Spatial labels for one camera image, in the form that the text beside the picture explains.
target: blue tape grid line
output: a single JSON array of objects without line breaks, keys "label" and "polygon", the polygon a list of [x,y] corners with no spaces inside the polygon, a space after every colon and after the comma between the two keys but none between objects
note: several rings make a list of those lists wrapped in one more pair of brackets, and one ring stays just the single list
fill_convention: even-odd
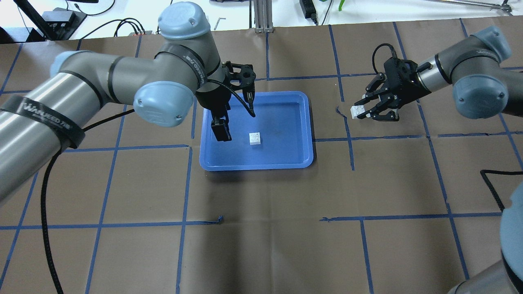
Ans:
[{"label": "blue tape grid line", "polygon": [[94,248],[93,248],[93,255],[91,257],[91,264],[90,264],[90,267],[89,267],[89,275],[87,276],[87,284],[85,286],[85,294],[89,293],[89,290],[90,290],[90,287],[91,287],[91,280],[93,278],[93,270],[94,270],[94,266],[95,266],[96,253],[98,252],[98,244],[99,244],[99,241],[100,241],[100,234],[101,234],[101,229],[102,229],[101,225],[104,222],[105,209],[107,207],[107,199],[109,197],[109,191],[110,191],[110,188],[111,188],[112,175],[113,175],[114,170],[115,170],[116,157],[118,155],[118,145],[120,144],[120,138],[121,138],[121,135],[122,135],[124,119],[125,119],[125,116],[123,116],[120,119],[120,127],[119,127],[119,130],[118,130],[118,136],[116,137],[115,149],[114,149],[113,155],[112,155],[111,168],[109,170],[109,177],[107,179],[107,186],[106,186],[105,195],[104,195],[104,202],[102,204],[101,213],[100,213],[100,219],[98,221],[98,230],[96,231],[96,239],[95,239],[95,245],[94,245]]},{"label": "blue tape grid line", "polygon": [[[393,22],[393,26],[394,26],[394,31],[396,32],[396,36],[397,36],[398,42],[400,44],[400,48],[401,48],[401,53],[403,55],[403,59],[407,59],[406,54],[405,54],[405,49],[403,47],[403,42],[401,41],[400,32],[397,29],[396,22]],[[419,102],[417,102],[417,104],[418,104],[419,115],[422,118],[423,127],[425,128],[426,138],[427,138],[428,145],[429,145],[429,148],[430,148],[430,153],[432,154],[432,159],[434,161],[434,168],[436,169],[436,174],[438,175],[438,180],[439,180],[439,186],[441,188],[441,193],[443,194],[443,199],[445,201],[445,206],[447,208],[447,215],[448,215],[448,218],[449,218],[449,221],[450,221],[450,227],[452,229],[452,234],[454,235],[454,241],[456,243],[456,249],[458,250],[458,255],[459,255],[460,262],[461,262],[461,267],[463,269],[463,274],[465,275],[465,279],[468,280],[469,279],[469,271],[467,270],[467,264],[465,263],[465,258],[463,256],[463,250],[461,248],[461,243],[459,241],[458,230],[456,229],[456,224],[454,222],[454,217],[452,216],[452,209],[450,208],[450,204],[448,203],[447,191],[445,189],[445,184],[443,182],[443,177],[441,175],[441,170],[439,168],[439,163],[438,163],[438,158],[436,156],[436,151],[434,150],[434,145],[433,145],[432,139],[430,137],[430,132],[428,130],[427,120],[425,119],[425,115],[423,114],[423,108],[422,108],[422,106],[421,106],[421,104]]]},{"label": "blue tape grid line", "polygon": [[465,38],[467,38],[469,36],[469,34],[467,33],[467,28],[465,27],[465,24],[463,23],[463,19],[459,19],[459,22],[461,24],[461,29],[463,30],[463,35],[465,35]]},{"label": "blue tape grid line", "polygon": [[[453,218],[485,218],[485,217],[501,217],[501,212],[474,212],[474,213],[454,213]],[[369,221],[369,220],[419,220],[419,219],[445,219],[448,218],[447,213],[444,214],[406,214],[398,216],[359,216],[359,217],[334,217],[322,218],[320,221]]]},{"label": "blue tape grid line", "polygon": [[9,267],[9,263],[11,262],[11,257],[13,256],[13,251],[15,250],[16,241],[18,240],[18,235],[20,234],[20,230],[22,229],[22,223],[24,222],[24,218],[26,216],[27,208],[29,207],[29,202],[31,200],[31,195],[33,193],[33,190],[35,189],[36,179],[38,177],[38,173],[36,173],[33,176],[33,181],[31,183],[31,188],[29,189],[29,193],[27,195],[26,203],[24,205],[24,209],[22,211],[22,214],[20,216],[20,220],[18,221],[18,226],[14,227],[13,229],[16,229],[15,237],[13,238],[13,242],[11,244],[11,248],[9,249],[9,254],[7,255],[7,260],[4,265],[4,269],[2,270],[2,276],[0,277],[0,290],[2,289],[2,285],[4,284],[5,275],[7,273],[7,268]]},{"label": "blue tape grid line", "polygon": [[367,235],[365,234],[365,224],[360,220],[361,241],[363,243],[363,257],[365,258],[365,268],[367,269],[367,281],[369,283],[369,293],[374,294],[374,285],[372,283],[372,273],[370,272],[369,250],[367,248]]},{"label": "blue tape grid line", "polygon": [[[5,86],[7,85],[7,82],[9,81],[9,78],[11,77],[11,73],[13,72],[13,68],[15,68],[16,61],[18,60],[18,57],[20,56],[20,52],[22,51],[22,47],[24,46],[23,43],[21,43],[18,46],[18,51],[16,52],[15,58],[13,59],[13,63],[11,64],[11,67],[9,68],[9,71],[7,72],[7,75],[5,77],[5,80],[2,84],[2,87],[0,88],[0,95],[4,91]],[[29,200],[31,199],[32,191],[35,187],[36,183],[36,175],[33,177],[33,182],[31,184],[31,188],[29,189],[29,194],[27,195],[27,200],[24,205],[24,210],[22,211],[22,214],[20,216],[20,220],[18,221],[18,227],[16,228],[15,236],[13,238],[13,242],[11,243],[11,248],[9,249],[9,254],[7,255],[7,260],[4,265],[4,268],[2,270],[2,275],[0,276],[0,289],[2,288],[2,285],[4,284],[5,275],[7,273],[7,268],[9,267],[9,263],[11,261],[11,257],[13,255],[13,251],[15,249],[16,241],[18,240],[18,234],[20,233],[20,227],[22,226],[22,223],[24,221],[24,217],[26,215],[27,207],[29,205]]]},{"label": "blue tape grid line", "polygon": [[[334,41],[334,34],[332,32],[332,26],[331,25],[328,26],[328,31],[329,31],[329,34],[331,36],[332,50],[333,50],[333,53],[334,53],[334,61],[336,63],[336,73],[337,73],[337,77],[338,77],[339,96],[340,96],[342,102],[344,102],[345,98],[343,96],[342,77],[341,77],[341,75],[339,73],[338,53],[336,51],[336,42]],[[352,137],[350,136],[350,129],[349,129],[349,124],[347,122],[347,117],[345,115],[343,115],[341,112],[339,112],[338,108],[336,108],[336,112],[338,114],[340,114],[341,116],[343,116],[343,122],[345,124],[345,132],[347,133],[347,142],[348,142],[348,145],[349,145],[350,168],[352,170],[354,170],[353,140],[352,140]]]},{"label": "blue tape grid line", "polygon": [[178,270],[176,271],[176,294],[180,294],[180,283],[181,283],[181,265],[184,254],[185,244],[185,228],[187,224],[187,209],[189,206],[189,186],[191,178],[191,166],[192,166],[192,148],[189,147],[189,160],[187,162],[187,177],[185,182],[185,201],[184,201],[184,214],[181,219],[181,234],[180,234],[180,246],[178,251]]},{"label": "blue tape grid line", "polygon": [[[469,212],[469,213],[453,213],[453,218],[485,218],[485,217],[500,217],[501,212]],[[444,219],[449,215],[445,214],[405,214],[396,216],[353,216],[353,217],[324,217],[320,221],[360,221],[360,220],[410,220],[410,219]],[[208,225],[219,224],[223,221],[223,216],[219,216],[215,221],[186,221],[185,225]],[[168,222],[134,222],[134,223],[88,223],[88,224],[52,224],[49,229],[96,229],[102,228],[141,228],[141,227],[176,227],[182,226],[183,221],[168,221]],[[0,226],[0,231],[8,230],[41,230],[41,225],[5,225]]]},{"label": "blue tape grid line", "polygon": [[4,84],[2,84],[2,88],[0,88],[0,94],[4,92],[5,86],[7,85],[7,82],[9,81],[9,77],[11,77],[11,73],[13,72],[13,69],[15,68],[15,63],[18,60],[18,57],[20,56],[20,52],[22,51],[22,47],[24,46],[23,43],[18,46],[18,51],[16,51],[15,58],[13,59],[13,63],[11,64],[11,67],[9,68],[9,71],[7,72],[7,75],[4,80]]},{"label": "blue tape grid line", "polygon": [[521,160],[521,156],[519,155],[518,148],[516,146],[516,142],[514,142],[514,138],[512,138],[511,132],[508,130],[507,123],[505,122],[505,119],[503,118],[502,114],[499,114],[499,118],[501,120],[501,123],[503,124],[503,128],[505,128],[505,134],[508,136],[508,140],[510,141],[510,144],[512,145],[512,149],[514,149],[514,153],[516,154],[516,158],[519,163],[519,167],[523,170],[523,161]]},{"label": "blue tape grid line", "polygon": [[[206,225],[206,224],[219,224],[223,221],[223,216],[219,216],[215,221],[186,221],[185,225]],[[142,227],[176,227],[183,225],[182,221],[165,221],[165,222],[131,222],[131,223],[87,223],[87,224],[53,224],[49,225],[49,229],[97,229],[102,228],[142,228]],[[41,225],[6,225],[0,226],[2,230],[41,230]]]}]

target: black bracket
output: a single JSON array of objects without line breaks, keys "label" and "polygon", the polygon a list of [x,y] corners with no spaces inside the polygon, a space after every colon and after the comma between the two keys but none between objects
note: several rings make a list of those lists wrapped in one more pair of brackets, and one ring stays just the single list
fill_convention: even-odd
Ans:
[{"label": "black bracket", "polygon": [[[254,111],[254,80],[256,79],[256,73],[252,64],[236,64],[230,61],[225,62],[224,67],[227,67],[229,74],[229,81],[239,82],[239,85],[231,84],[231,89],[238,91],[242,90],[243,99],[249,104],[249,109]],[[240,72],[234,72],[234,69],[240,69]]]}]

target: blue tray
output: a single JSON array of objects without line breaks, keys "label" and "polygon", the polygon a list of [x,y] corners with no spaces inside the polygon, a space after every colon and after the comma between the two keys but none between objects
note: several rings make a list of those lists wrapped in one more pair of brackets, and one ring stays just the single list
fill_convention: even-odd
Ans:
[{"label": "blue tray", "polygon": [[[200,165],[206,171],[304,168],[312,151],[309,99],[302,92],[256,93],[251,117],[234,97],[230,100],[232,141],[218,142],[211,130],[211,112],[203,111]],[[259,132],[260,145],[251,145],[249,133]]]}]

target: white floor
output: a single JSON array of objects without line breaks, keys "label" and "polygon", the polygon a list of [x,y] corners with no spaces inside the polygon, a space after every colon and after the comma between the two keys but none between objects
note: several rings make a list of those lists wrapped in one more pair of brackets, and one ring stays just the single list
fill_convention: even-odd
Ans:
[{"label": "white floor", "polygon": [[[113,0],[99,0],[97,4],[78,3],[80,8],[94,14],[105,10]],[[321,2],[313,0],[318,13],[319,22],[327,11],[329,0]],[[342,11],[338,11],[341,0],[333,0],[325,24],[354,24],[364,22],[404,21],[425,19],[471,18],[506,15],[500,10],[490,10],[483,7],[472,7],[432,2],[430,0],[345,0]],[[477,0],[500,4],[502,0]],[[65,8],[64,0],[30,0],[35,9],[42,13],[55,7]],[[209,18],[211,29],[214,29],[218,18],[221,19],[216,30],[246,29],[249,27],[249,2],[217,3],[209,0],[193,0],[199,4]],[[75,2],[69,2],[69,8],[76,10]],[[138,19],[146,30],[156,32],[157,18],[162,10],[168,6],[170,0],[116,0],[114,7],[99,16],[89,16],[80,28],[73,34],[72,39],[79,39],[99,25],[118,18],[134,17]],[[523,14],[522,0],[509,0],[514,15]],[[274,27],[312,26],[312,21],[304,19],[299,0],[272,0]],[[33,27],[32,22],[24,15],[26,24]],[[117,22],[107,25],[91,34],[89,38],[111,37],[114,34]],[[0,0],[0,26],[23,27],[24,23],[12,0]],[[120,36],[132,32],[130,26],[123,26]]]}]

